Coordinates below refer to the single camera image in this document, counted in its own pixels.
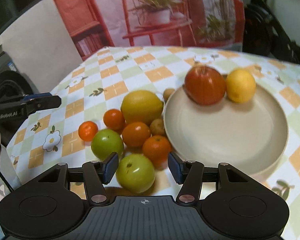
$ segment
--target yellow lemon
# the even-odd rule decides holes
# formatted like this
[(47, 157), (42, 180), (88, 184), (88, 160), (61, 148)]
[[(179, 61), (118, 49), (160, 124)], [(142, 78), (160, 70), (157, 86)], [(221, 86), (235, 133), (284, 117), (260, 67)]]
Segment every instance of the yellow lemon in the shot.
[(236, 68), (226, 78), (226, 91), (230, 100), (245, 103), (256, 92), (256, 81), (248, 70)]
[(150, 125), (163, 111), (163, 102), (155, 93), (148, 90), (136, 90), (123, 98), (121, 112), (127, 123), (144, 122)]

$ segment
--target crosshair symbol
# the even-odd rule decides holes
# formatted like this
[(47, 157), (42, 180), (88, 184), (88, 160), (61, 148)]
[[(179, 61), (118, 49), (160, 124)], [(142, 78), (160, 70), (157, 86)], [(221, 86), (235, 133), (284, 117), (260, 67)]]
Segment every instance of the crosshair symbol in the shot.
[(151, 201), (149, 201), (149, 200), (147, 200), (147, 199), (143, 199), (143, 200), (141, 200), (140, 202), (141, 202), (142, 204), (145, 205), (145, 204), (148, 204), (148, 203), (151, 202)]

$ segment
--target white flower pot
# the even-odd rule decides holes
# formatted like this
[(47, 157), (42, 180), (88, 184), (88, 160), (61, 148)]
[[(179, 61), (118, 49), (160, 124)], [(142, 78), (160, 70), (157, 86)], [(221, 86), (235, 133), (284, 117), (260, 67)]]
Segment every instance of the white flower pot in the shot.
[(148, 12), (148, 23), (162, 25), (170, 22), (170, 10), (164, 9), (156, 12)]

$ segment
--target bowl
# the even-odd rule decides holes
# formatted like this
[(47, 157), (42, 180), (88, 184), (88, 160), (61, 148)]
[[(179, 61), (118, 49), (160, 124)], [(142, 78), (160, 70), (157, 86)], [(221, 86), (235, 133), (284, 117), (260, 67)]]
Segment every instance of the bowl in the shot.
[(275, 169), (288, 141), (288, 123), (277, 100), (257, 85), (244, 104), (224, 97), (199, 106), (177, 89), (164, 111), (167, 137), (180, 157), (218, 167), (226, 162), (257, 180)]

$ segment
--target checkered tablecloth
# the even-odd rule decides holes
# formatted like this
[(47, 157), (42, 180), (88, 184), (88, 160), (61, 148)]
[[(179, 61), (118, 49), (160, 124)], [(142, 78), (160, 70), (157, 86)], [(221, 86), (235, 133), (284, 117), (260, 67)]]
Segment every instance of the checkered tablecloth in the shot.
[[(281, 104), (289, 123), (289, 140), (277, 169), (262, 183), (289, 205), (290, 218), (283, 237), (300, 240), (300, 66), (269, 58), (199, 48), (103, 48), (52, 90), (62, 98), (58, 109), (32, 114), (10, 141), (7, 151), (21, 182), (59, 162), (80, 167), (95, 160), (90, 144), (78, 137), (79, 125), (91, 120), (103, 129), (105, 111), (119, 109), (129, 91), (162, 93), (168, 87), (180, 87), (194, 60), (207, 62), (221, 73), (237, 67), (250, 70), (257, 83)], [(115, 178), (110, 186), (113, 190), (119, 187)], [(148, 194), (175, 197), (178, 190), (169, 170), (164, 170), (157, 172)], [(72, 191), (85, 197), (80, 183), (73, 185)], [(212, 191), (213, 186), (203, 185), (202, 197)]]

